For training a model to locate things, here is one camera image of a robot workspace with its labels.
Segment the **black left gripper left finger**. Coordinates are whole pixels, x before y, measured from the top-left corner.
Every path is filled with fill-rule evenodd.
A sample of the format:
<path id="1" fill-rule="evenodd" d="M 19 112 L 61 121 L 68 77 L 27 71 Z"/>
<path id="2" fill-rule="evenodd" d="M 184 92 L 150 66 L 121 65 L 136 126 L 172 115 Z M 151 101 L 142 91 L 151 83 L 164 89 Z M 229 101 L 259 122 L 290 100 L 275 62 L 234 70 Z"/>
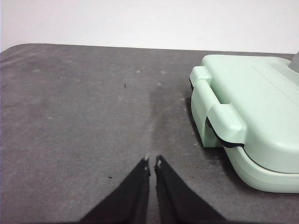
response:
<path id="1" fill-rule="evenodd" d="M 81 220 L 81 224 L 143 224 L 149 201 L 149 158 L 143 157 L 120 185 Z"/>

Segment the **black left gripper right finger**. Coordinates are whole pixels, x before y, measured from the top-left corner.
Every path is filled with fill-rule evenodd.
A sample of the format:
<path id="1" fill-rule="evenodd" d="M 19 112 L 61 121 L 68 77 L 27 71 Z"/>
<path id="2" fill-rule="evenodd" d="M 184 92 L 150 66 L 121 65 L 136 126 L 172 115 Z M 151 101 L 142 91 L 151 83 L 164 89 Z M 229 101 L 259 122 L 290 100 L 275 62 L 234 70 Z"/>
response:
<path id="1" fill-rule="evenodd" d="M 155 173 L 160 220 L 163 224 L 223 224 L 227 220 L 198 196 L 161 155 Z"/>

